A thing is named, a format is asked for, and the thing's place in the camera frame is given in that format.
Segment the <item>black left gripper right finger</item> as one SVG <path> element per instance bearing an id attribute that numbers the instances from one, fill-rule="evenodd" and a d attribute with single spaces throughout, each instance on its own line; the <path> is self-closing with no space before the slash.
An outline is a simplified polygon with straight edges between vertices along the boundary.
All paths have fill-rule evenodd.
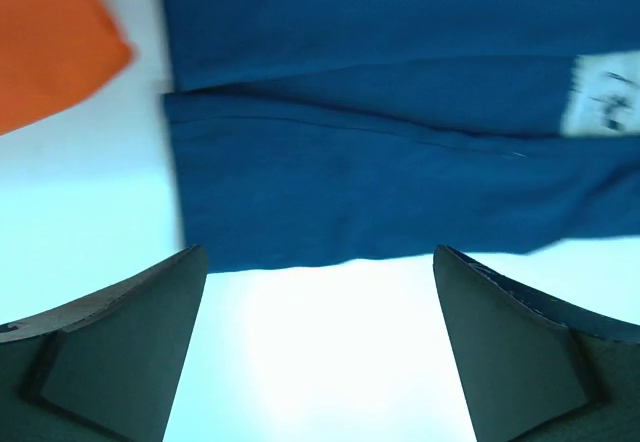
<path id="1" fill-rule="evenodd" d="M 449 246 L 433 271 L 477 440 L 636 442 L 639 327 Z"/>

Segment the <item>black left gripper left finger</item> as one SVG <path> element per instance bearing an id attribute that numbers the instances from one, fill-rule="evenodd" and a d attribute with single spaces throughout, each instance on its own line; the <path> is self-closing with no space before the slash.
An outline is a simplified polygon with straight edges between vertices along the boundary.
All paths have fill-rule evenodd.
<path id="1" fill-rule="evenodd" d="M 193 246 L 2 325 L 2 440 L 162 440 L 207 270 Z"/>

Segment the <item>blue t shirt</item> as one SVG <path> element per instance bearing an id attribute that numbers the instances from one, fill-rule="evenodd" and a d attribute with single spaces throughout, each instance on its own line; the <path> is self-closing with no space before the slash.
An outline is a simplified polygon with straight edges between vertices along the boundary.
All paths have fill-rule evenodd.
<path id="1" fill-rule="evenodd" d="M 163 0 L 211 272 L 639 232 L 639 0 Z"/>

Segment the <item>folded orange t shirt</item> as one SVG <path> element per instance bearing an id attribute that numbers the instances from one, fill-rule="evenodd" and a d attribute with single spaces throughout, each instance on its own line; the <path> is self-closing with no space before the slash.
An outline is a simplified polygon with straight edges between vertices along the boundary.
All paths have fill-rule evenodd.
<path id="1" fill-rule="evenodd" d="M 131 61 L 102 0 L 1 0 L 1 131 L 91 97 Z"/>

